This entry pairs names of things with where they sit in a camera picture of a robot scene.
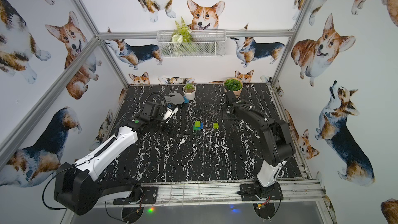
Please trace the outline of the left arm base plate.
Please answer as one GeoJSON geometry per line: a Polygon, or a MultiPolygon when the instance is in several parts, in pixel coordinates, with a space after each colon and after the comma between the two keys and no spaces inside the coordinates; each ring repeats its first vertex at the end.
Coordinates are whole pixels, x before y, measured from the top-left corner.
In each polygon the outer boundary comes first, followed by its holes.
{"type": "Polygon", "coordinates": [[[113,201],[113,205],[127,204],[155,204],[158,196],[158,187],[135,188],[127,198],[119,198],[113,201]]]}

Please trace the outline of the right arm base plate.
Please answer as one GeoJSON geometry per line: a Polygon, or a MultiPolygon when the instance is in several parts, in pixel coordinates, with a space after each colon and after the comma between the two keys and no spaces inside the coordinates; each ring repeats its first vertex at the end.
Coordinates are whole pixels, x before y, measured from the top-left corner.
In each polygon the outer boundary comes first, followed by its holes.
{"type": "Polygon", "coordinates": [[[240,184],[237,194],[242,201],[283,200],[284,196],[279,183],[263,187],[259,182],[240,184]]]}

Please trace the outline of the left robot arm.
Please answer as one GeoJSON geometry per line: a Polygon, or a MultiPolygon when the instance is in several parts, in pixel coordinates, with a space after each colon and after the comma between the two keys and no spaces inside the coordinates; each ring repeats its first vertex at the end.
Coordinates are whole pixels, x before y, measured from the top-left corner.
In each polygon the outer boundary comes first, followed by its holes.
{"type": "Polygon", "coordinates": [[[126,120],[102,145],[75,163],[64,163],[58,168],[54,200],[79,216],[101,202],[117,199],[140,202],[143,191],[137,180],[127,178],[105,185],[98,178],[122,152],[143,135],[160,129],[177,112],[178,107],[172,103],[146,102],[139,113],[126,120]]]}

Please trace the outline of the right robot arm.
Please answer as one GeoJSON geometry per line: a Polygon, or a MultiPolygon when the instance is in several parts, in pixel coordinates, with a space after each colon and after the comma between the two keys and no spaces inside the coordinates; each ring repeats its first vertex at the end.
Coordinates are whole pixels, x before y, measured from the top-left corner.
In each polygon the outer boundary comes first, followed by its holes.
{"type": "Polygon", "coordinates": [[[277,176],[286,162],[295,154],[294,142],[288,124],[281,119],[266,118],[247,100],[239,100],[234,92],[226,91],[226,114],[232,119],[242,120],[259,135],[258,150],[262,164],[251,192],[238,192],[241,196],[257,196],[264,199],[275,188],[277,176]]]}

